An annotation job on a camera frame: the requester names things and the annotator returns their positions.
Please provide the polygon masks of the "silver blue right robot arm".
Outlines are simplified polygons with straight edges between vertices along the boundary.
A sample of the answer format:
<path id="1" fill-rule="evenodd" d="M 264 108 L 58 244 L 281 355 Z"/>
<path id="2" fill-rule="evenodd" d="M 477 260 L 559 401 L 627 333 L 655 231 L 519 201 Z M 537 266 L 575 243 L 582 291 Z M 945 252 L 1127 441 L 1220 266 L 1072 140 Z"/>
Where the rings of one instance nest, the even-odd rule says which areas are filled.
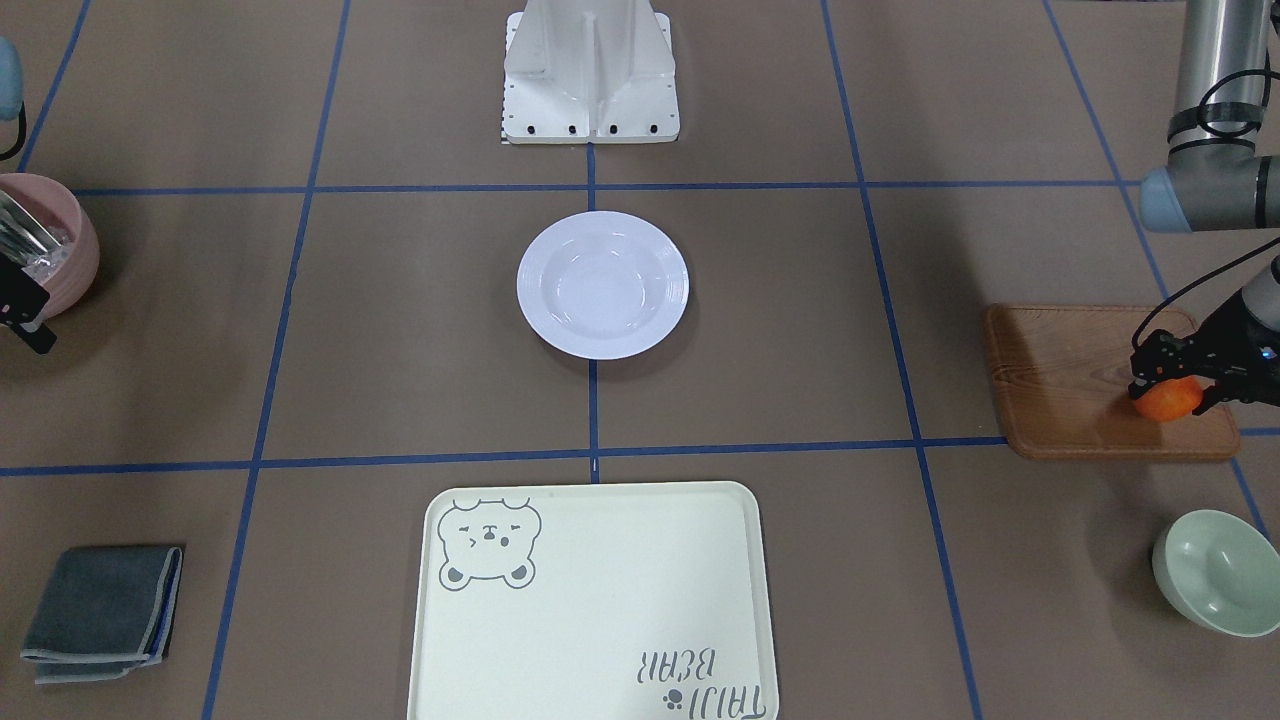
<path id="1" fill-rule="evenodd" d="M 8 160 L 24 149 L 28 136 L 20 56 L 8 38 L 1 40 L 1 120 L 15 126 L 14 140 L 3 147 L 3 160 Z M 52 260 L 64 243 L 6 191 L 1 192 L 1 323 L 33 352 L 46 355 L 58 342 L 44 319 L 51 295 L 28 269 Z"/>

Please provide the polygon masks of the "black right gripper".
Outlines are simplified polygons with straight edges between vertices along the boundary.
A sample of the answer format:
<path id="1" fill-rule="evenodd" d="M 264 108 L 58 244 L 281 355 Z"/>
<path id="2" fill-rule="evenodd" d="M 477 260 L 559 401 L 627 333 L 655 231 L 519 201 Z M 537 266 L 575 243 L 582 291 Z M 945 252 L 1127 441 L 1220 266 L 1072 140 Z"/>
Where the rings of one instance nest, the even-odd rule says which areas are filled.
<path id="1" fill-rule="evenodd" d="M 37 355 L 49 354 L 58 336 L 44 322 L 50 293 L 26 269 L 1 255 L 1 323 Z"/>

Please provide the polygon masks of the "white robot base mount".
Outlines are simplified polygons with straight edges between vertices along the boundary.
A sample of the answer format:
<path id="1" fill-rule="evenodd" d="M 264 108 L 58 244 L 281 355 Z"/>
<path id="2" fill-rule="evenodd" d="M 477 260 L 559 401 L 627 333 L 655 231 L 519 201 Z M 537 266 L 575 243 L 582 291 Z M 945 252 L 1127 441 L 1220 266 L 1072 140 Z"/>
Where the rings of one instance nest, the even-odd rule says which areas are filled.
<path id="1" fill-rule="evenodd" d="M 669 143 L 681 133 L 671 19 L 649 1 L 529 1 L 506 18 L 500 138 Z"/>

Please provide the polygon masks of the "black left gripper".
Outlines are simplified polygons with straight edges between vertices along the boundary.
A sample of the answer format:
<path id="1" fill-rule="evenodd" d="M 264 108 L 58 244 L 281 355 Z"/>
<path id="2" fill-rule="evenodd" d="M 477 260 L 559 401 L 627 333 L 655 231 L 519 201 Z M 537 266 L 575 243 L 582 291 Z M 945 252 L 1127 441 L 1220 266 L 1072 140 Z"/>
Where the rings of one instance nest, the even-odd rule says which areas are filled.
<path id="1" fill-rule="evenodd" d="M 1276 407 L 1277 351 L 1277 332 L 1260 323 L 1243 299 L 1229 299 L 1187 342 L 1169 331 L 1156 331 L 1140 341 L 1130 356 L 1129 398 L 1143 398 L 1157 384 L 1194 374 L 1212 380 L 1202 391 L 1194 416 L 1230 402 Z"/>

